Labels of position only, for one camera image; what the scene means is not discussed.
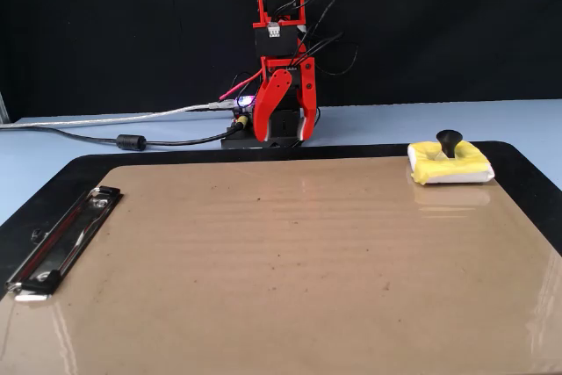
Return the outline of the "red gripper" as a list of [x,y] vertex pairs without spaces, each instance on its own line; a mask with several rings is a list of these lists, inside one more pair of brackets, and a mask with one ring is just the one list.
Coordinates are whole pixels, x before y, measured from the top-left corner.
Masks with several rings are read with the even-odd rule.
[[317,108],[314,58],[263,57],[262,87],[254,106],[254,134],[260,142],[269,138],[270,116],[278,105],[300,105],[303,111],[299,139],[308,140]]

